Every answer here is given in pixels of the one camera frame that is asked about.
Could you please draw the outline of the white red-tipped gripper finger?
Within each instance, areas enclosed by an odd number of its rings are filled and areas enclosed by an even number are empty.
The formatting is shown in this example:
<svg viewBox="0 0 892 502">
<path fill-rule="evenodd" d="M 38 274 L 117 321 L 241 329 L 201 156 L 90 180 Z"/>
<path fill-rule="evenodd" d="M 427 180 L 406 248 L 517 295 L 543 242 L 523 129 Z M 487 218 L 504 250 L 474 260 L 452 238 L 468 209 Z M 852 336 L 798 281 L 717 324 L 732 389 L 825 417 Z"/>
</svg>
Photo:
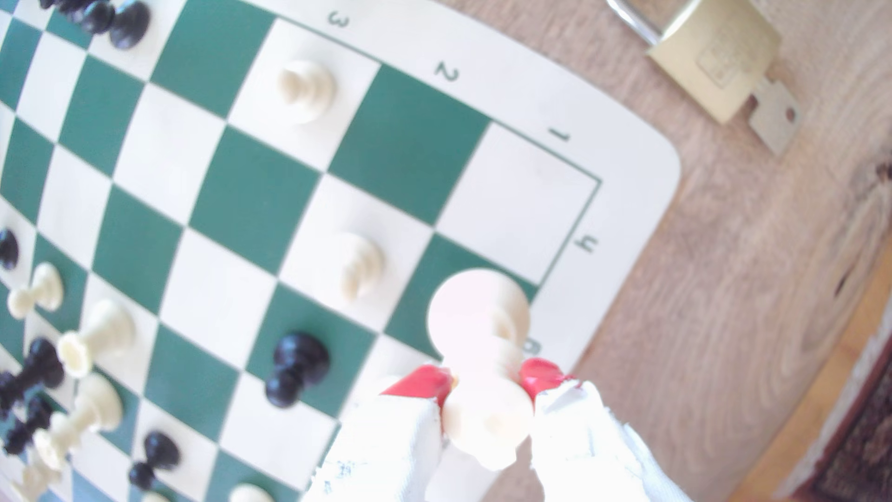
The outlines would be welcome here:
<svg viewBox="0 0 892 502">
<path fill-rule="evenodd" d="M 525 360 L 519 378 L 534 408 L 531 468 L 544 500 L 690 501 L 593 382 L 540 357 Z"/>
<path fill-rule="evenodd" d="M 452 373 L 421 365 L 342 424 L 302 501 L 424 501 L 443 451 Z"/>
</svg>

